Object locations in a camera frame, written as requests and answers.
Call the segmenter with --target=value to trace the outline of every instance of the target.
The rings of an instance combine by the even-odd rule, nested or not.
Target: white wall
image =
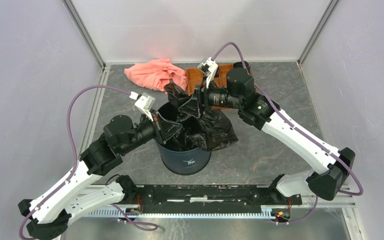
[[[326,140],[357,154],[365,236],[384,239],[384,1],[341,1],[303,72]]]
[[[329,0],[73,2],[106,62],[197,62],[230,41],[246,60],[295,61]],[[230,48],[219,60],[238,60]]]
[[[0,0],[0,240],[19,239],[18,202],[70,169],[67,107],[99,72],[62,1]],[[74,107],[77,142],[91,100],[92,93]]]

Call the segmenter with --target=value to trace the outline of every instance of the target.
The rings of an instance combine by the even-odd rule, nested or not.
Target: pink towel
[[[170,79],[186,91],[188,82],[185,70],[173,65],[169,59],[154,59],[147,63],[136,63],[124,73],[138,86],[164,92]]]

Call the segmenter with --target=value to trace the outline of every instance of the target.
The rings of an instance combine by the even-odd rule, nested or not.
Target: dark gray bin
[[[170,121],[176,121],[177,109],[169,102],[158,109],[161,116]],[[165,148],[157,141],[159,154],[165,167],[178,175],[192,175],[205,168],[210,161],[211,152],[196,147],[188,151],[173,151]]]

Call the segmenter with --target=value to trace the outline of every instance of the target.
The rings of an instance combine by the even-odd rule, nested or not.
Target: trash bag
[[[167,118],[168,120],[183,125],[183,130],[172,137],[164,147],[177,152],[196,147],[205,151],[216,151],[238,141],[231,121],[220,109],[213,109],[195,117],[179,110],[180,106],[190,99],[188,93],[175,83],[167,84],[164,90],[168,93],[170,104],[165,104],[158,111],[165,118],[165,115],[170,115],[172,119]],[[173,120],[174,114],[177,115],[176,120]]]

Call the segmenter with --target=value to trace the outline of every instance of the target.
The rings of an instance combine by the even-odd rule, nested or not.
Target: white logo
[[[183,162],[187,163],[188,165],[192,165],[192,164],[195,163],[193,158],[191,160],[189,160],[189,161],[183,161]]]

